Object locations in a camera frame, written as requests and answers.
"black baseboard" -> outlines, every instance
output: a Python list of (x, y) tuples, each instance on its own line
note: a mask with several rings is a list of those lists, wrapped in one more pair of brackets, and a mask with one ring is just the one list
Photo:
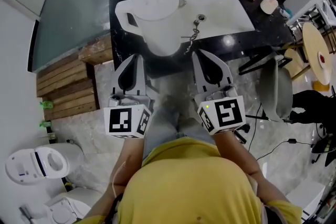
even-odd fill
[(36, 20), (34, 29), (33, 29), (33, 34), (31, 35), (30, 48), (29, 48), (29, 54), (28, 54), (28, 66), (27, 66), (28, 72), (33, 71), (33, 57), (34, 57), (34, 49), (35, 49), (35, 41), (36, 41), (38, 24), (39, 24), (39, 21)]

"pitcher handle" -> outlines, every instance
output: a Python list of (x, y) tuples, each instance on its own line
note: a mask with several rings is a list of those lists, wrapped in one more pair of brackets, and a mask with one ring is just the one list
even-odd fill
[(115, 7), (115, 13), (116, 13), (116, 16), (119, 20), (121, 27), (125, 31), (142, 36), (140, 28), (137, 26), (131, 25), (128, 22), (127, 13), (132, 14), (132, 16), (134, 17), (132, 9), (133, 9), (133, 0), (125, 0), (125, 1), (121, 1), (117, 3)]

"green floor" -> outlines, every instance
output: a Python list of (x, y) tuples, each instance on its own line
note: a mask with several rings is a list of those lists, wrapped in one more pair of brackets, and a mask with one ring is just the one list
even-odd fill
[(109, 29), (109, 0), (46, 0), (37, 30), (33, 71)]

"black pants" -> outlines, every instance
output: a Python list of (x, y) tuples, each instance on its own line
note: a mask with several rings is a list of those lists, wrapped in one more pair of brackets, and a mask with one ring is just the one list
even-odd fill
[(293, 108), (303, 108), (305, 111), (290, 113), (290, 119), (300, 123), (323, 123), (329, 125), (329, 118), (336, 109), (335, 99), (325, 97), (317, 91), (303, 91), (293, 95)]

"gray chair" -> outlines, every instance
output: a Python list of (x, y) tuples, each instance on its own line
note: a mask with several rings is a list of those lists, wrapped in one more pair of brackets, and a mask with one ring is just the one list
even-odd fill
[(283, 122), (289, 116), (293, 104), (292, 81), (288, 70), (278, 67), (275, 58), (268, 60), (261, 70), (257, 91), (270, 120)]

